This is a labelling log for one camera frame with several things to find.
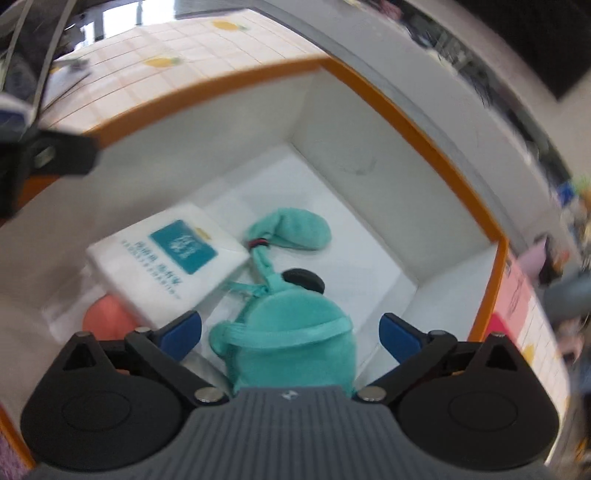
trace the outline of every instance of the teal plush toy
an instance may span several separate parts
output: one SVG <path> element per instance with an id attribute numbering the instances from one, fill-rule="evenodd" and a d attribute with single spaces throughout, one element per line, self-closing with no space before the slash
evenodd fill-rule
<path id="1" fill-rule="evenodd" d="M 269 245 L 318 250 L 331 239 L 326 221 L 306 210 L 280 209 L 246 236 L 264 284 L 232 284 L 251 298 L 235 322 L 216 325 L 209 343 L 242 387 L 340 385 L 353 394 L 355 339 L 351 319 L 322 294 L 286 282 L 267 257 Z"/>

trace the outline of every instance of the pink object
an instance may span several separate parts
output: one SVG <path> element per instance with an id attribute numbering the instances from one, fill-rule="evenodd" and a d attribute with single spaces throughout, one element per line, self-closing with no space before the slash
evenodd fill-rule
<path id="1" fill-rule="evenodd" d="M 517 258 L 521 271 L 530 279 L 538 283 L 538 275 L 546 262 L 546 239 L 543 238 L 531 246 L 523 255 Z"/>
<path id="2" fill-rule="evenodd" d="M 122 340 L 138 326 L 136 318 L 113 295 L 94 302 L 82 321 L 82 328 L 97 340 Z"/>

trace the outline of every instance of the plush toy strap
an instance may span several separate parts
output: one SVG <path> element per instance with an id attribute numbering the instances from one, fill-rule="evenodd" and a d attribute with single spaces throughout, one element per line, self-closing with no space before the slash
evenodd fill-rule
<path id="1" fill-rule="evenodd" d="M 341 317 L 312 327 L 278 332 L 254 330 L 243 323 L 220 323 L 218 325 L 215 330 L 216 339 L 214 342 L 216 344 L 224 343 L 255 349 L 309 345 L 310 343 L 323 342 L 352 330 L 351 320 L 348 317 Z"/>
<path id="2" fill-rule="evenodd" d="M 252 260 L 270 292 L 290 288 L 275 273 L 267 256 L 269 245 L 299 250 L 320 250 L 331 240 L 326 220 L 308 210 L 281 208 L 252 225 L 246 234 Z"/>

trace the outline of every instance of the metal screw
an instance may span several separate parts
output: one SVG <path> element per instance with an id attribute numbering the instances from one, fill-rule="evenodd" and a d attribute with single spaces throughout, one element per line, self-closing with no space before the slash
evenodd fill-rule
<path id="1" fill-rule="evenodd" d="M 201 403 L 217 403 L 224 397 L 224 392 L 216 387 L 203 387 L 195 392 L 195 398 Z"/>
<path id="2" fill-rule="evenodd" d="M 431 330 L 429 332 L 429 335 L 434 337 L 441 337 L 443 335 L 448 335 L 448 333 L 445 330 Z"/>
<path id="3" fill-rule="evenodd" d="M 386 398 L 386 391 L 382 387 L 363 387 L 357 392 L 357 396 L 366 402 L 379 402 Z"/>
<path id="4" fill-rule="evenodd" d="M 51 160 L 53 160 L 55 157 L 56 157 L 56 148 L 52 147 L 52 146 L 45 147 L 37 155 L 35 155 L 35 159 L 33 160 L 35 168 L 44 167 Z"/>

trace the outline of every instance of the teal label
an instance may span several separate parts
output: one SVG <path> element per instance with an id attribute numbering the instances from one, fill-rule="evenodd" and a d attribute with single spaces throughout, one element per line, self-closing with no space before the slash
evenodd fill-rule
<path id="1" fill-rule="evenodd" d="M 189 275 L 194 274 L 217 255 L 217 252 L 182 220 L 155 231 L 150 238 Z"/>

